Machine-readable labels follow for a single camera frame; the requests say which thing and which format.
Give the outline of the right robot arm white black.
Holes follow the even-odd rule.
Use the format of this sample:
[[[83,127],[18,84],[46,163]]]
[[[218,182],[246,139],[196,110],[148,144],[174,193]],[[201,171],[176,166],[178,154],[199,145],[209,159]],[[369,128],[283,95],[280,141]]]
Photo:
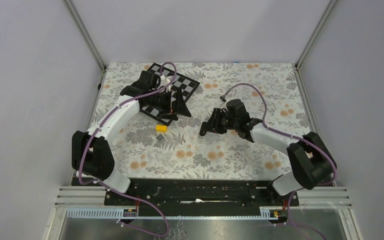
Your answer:
[[[239,99],[228,101],[225,108],[214,108],[209,120],[201,124],[199,134],[225,134],[229,130],[251,143],[269,146],[288,156],[290,172],[273,180],[266,193],[267,201],[273,206],[281,205],[293,191],[313,189],[337,170],[317,133],[299,137],[265,126],[261,119],[250,117]]]

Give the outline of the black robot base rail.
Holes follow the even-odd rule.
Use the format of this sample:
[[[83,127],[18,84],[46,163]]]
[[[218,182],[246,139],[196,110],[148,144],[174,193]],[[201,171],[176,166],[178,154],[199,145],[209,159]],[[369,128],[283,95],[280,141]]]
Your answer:
[[[287,195],[278,196],[269,185],[266,180],[132,178],[126,193],[169,215],[242,216],[255,214],[261,207],[299,206],[296,195],[291,200]]]

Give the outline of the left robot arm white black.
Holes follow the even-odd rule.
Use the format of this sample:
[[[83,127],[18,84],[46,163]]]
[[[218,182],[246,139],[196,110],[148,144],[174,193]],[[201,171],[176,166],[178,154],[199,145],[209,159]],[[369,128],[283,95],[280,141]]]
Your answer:
[[[132,204],[135,192],[131,180],[115,167],[110,144],[129,120],[143,108],[154,108],[157,117],[178,120],[191,117],[182,90],[172,90],[174,76],[143,70],[137,81],[124,87],[115,105],[87,131],[76,131],[71,140],[71,166],[78,175],[86,174],[116,190],[116,199],[124,206]]]

